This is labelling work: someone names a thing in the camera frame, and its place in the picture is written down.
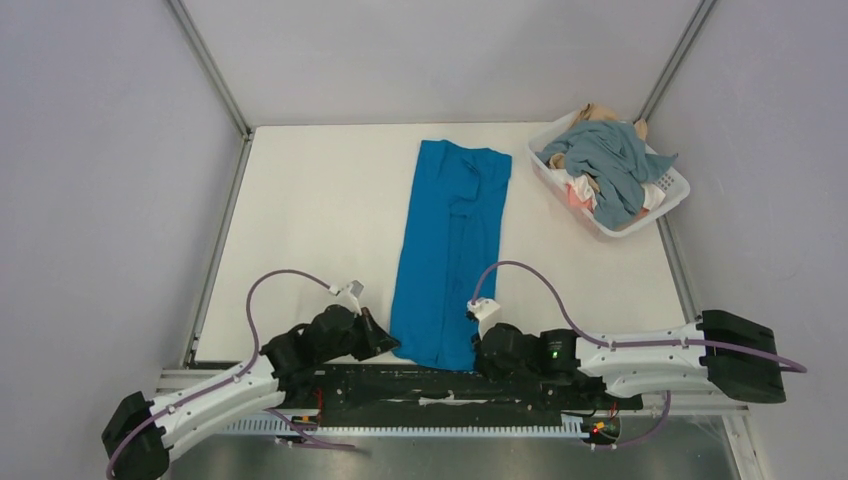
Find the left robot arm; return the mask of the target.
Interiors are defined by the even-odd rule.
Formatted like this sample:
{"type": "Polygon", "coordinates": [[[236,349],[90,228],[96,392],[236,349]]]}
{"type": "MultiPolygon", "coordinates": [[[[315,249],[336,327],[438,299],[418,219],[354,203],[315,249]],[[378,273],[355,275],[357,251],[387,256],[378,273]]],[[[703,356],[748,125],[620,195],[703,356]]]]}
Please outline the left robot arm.
{"type": "Polygon", "coordinates": [[[310,377],[324,363],[345,356],[363,361],[399,345],[367,308],[331,305],[216,376],[154,399],[134,392],[120,401],[101,433],[106,476],[158,479],[173,460],[243,416],[283,402],[307,405],[314,393],[310,377]]]}

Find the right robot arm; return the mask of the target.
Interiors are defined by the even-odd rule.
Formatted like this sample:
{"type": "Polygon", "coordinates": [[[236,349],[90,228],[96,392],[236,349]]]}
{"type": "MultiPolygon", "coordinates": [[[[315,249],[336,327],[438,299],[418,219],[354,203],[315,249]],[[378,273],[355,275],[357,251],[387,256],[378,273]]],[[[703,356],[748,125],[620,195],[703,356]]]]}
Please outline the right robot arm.
{"type": "Polygon", "coordinates": [[[600,334],[595,341],[569,328],[524,333],[501,321],[489,299],[466,315],[477,328],[478,373],[571,387],[591,408],[664,391],[719,391],[756,404],[786,400],[773,331],[723,310],[706,310],[676,329],[600,334]]]}

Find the blue t-shirt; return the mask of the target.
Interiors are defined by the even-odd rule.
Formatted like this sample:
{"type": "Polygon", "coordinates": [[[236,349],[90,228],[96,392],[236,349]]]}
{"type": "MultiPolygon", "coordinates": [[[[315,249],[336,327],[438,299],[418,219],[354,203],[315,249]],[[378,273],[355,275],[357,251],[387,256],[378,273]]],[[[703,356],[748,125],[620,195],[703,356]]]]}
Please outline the blue t-shirt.
{"type": "Polygon", "coordinates": [[[493,297],[512,158],[448,140],[420,144],[390,310],[399,358],[470,371],[473,296],[493,297]]]}

